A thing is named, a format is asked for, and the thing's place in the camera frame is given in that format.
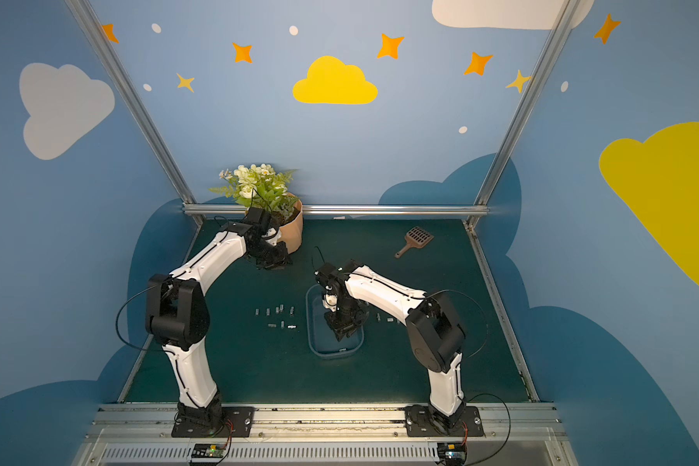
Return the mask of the clear plastic storage box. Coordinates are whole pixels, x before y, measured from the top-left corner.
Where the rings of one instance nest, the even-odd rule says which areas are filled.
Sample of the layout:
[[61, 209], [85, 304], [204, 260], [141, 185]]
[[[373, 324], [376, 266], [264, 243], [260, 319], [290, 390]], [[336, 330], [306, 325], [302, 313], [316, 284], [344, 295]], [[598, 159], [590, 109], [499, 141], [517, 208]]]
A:
[[[360, 328], [353, 336], [337, 341], [324, 319], [325, 313], [326, 308], [322, 304], [322, 288], [319, 285], [313, 285], [306, 293], [306, 321], [310, 350], [322, 359], [345, 358], [356, 353], [364, 343], [364, 329]], [[342, 348], [346, 348], [347, 351], [337, 353]]]

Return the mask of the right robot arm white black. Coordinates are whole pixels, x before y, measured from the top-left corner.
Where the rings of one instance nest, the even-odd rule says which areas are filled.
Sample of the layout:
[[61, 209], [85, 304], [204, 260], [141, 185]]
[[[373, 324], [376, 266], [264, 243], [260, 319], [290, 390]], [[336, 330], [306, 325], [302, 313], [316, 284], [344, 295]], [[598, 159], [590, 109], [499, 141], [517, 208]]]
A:
[[452, 431], [465, 412], [461, 363], [466, 330], [450, 299], [442, 292], [405, 287], [355, 261], [342, 267], [324, 263], [314, 275], [323, 289], [324, 319], [337, 340], [365, 324], [370, 306], [405, 325], [412, 353], [428, 371], [430, 420], [438, 430]]

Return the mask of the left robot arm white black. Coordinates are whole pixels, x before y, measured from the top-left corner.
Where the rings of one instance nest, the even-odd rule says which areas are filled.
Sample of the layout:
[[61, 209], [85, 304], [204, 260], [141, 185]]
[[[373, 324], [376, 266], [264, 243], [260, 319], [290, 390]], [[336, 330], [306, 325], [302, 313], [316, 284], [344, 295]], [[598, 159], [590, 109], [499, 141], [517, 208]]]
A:
[[174, 438], [217, 437], [226, 427], [221, 393], [206, 355], [211, 325], [206, 293], [243, 256], [268, 266], [289, 259], [277, 228], [231, 223], [183, 266], [149, 279], [146, 330], [167, 354], [180, 392]]

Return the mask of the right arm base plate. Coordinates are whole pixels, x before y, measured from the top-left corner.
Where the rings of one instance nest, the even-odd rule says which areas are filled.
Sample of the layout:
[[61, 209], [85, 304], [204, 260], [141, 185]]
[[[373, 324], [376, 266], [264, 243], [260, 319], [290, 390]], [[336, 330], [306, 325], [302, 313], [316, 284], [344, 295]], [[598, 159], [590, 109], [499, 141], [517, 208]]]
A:
[[404, 408], [404, 425], [409, 437], [483, 437], [482, 416], [476, 406], [462, 404], [452, 417], [445, 417], [427, 405]]

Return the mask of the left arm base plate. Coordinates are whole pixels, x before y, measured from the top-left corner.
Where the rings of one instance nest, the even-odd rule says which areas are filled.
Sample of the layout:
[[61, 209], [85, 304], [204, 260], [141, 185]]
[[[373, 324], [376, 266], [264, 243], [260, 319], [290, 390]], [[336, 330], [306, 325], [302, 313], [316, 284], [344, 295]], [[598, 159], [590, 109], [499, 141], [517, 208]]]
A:
[[256, 409], [250, 406], [223, 406], [218, 417], [205, 411], [199, 415], [177, 414], [172, 438], [249, 438], [254, 427]]

